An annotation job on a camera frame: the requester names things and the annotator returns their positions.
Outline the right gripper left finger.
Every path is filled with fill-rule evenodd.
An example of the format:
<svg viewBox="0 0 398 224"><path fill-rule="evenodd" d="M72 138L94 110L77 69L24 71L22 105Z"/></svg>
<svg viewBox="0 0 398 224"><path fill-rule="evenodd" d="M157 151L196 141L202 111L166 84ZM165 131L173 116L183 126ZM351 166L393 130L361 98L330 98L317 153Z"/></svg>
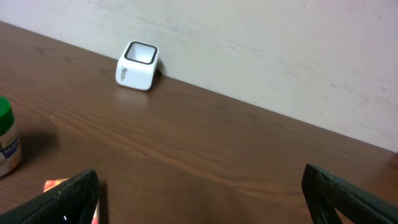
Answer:
<svg viewBox="0 0 398 224"><path fill-rule="evenodd" d="M93 169L55 184L41 195L1 215L1 223L98 223L100 182Z"/></svg>

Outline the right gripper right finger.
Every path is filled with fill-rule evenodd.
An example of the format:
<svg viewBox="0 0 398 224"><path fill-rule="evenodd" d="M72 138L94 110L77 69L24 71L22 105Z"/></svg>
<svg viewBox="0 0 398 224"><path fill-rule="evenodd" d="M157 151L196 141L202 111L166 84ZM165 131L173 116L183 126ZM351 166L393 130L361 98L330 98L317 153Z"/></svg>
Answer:
<svg viewBox="0 0 398 224"><path fill-rule="evenodd" d="M314 164L307 164L302 192L314 223L397 223L397 206Z"/></svg>

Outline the small orange snack box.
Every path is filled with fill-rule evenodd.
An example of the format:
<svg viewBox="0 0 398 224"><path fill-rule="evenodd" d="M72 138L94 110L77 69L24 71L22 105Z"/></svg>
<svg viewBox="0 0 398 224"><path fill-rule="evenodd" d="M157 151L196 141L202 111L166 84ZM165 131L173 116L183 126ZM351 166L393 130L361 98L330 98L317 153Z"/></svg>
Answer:
<svg viewBox="0 0 398 224"><path fill-rule="evenodd" d="M56 187L57 185L61 184L62 182L68 180L68 178L66 179L56 179L56 180L47 180L44 184L44 190L43 192L46 192L54 187ZM96 209L93 215L93 219L91 221L91 224L99 224L100 223L100 216L99 216L99 202L97 202L96 204Z"/></svg>

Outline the green lid jar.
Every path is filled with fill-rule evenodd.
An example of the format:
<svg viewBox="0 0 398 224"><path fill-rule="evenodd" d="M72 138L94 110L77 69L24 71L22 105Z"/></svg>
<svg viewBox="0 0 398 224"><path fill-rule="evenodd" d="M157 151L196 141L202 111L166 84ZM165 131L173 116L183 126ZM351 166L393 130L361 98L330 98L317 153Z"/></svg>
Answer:
<svg viewBox="0 0 398 224"><path fill-rule="evenodd" d="M21 142L12 107L5 97L1 97L1 177L12 172L21 158Z"/></svg>

